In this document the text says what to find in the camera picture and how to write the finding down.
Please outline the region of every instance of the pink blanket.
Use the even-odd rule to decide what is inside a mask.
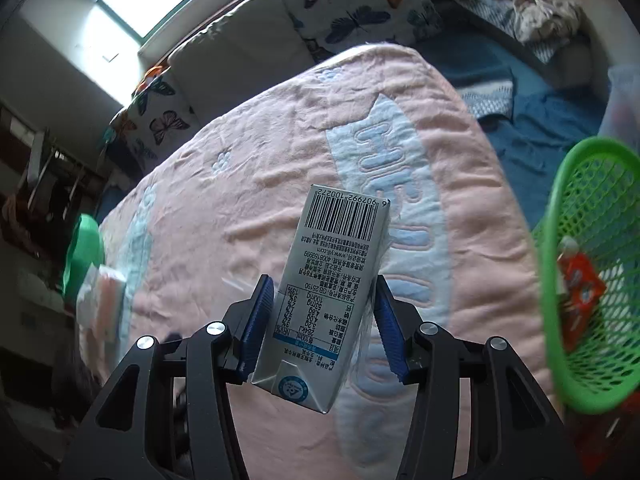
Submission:
[[[213,120],[111,212],[107,264],[129,276],[121,351],[222,318],[261,273],[277,282],[312,184],[388,196],[381,272],[394,294],[456,337],[507,338],[552,395],[536,257],[494,150],[440,73],[391,45],[347,51]],[[230,387],[254,480],[393,478],[414,395],[388,370],[376,329],[366,370],[328,415]]]

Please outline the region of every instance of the translucent plastic container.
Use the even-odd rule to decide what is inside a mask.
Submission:
[[[611,94],[600,132],[624,142],[640,154],[640,65],[620,65],[609,69]]]

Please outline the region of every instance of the red object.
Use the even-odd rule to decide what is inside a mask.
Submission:
[[[584,253],[558,259],[569,289],[570,306],[562,313],[564,349],[572,352],[587,329],[594,307],[607,290]]]

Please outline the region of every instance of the green plastic basket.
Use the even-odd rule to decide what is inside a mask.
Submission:
[[[556,390],[580,412],[610,410],[640,383],[640,158],[610,139],[578,143],[558,170],[545,217],[533,235],[540,250],[546,352]],[[578,241],[607,284],[570,354],[562,347],[556,295],[563,235]]]

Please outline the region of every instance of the green container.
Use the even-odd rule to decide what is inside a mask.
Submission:
[[[65,272],[62,275],[62,295],[65,303],[76,304],[76,297],[89,266],[104,263],[104,247],[98,224],[89,215],[80,215],[71,243],[66,250]]]
[[[540,250],[546,354],[556,390],[580,412],[610,410],[640,383],[640,158],[615,140],[580,142],[562,162],[533,235]],[[578,241],[607,284],[570,354],[562,347],[556,295],[556,259],[564,235]]]

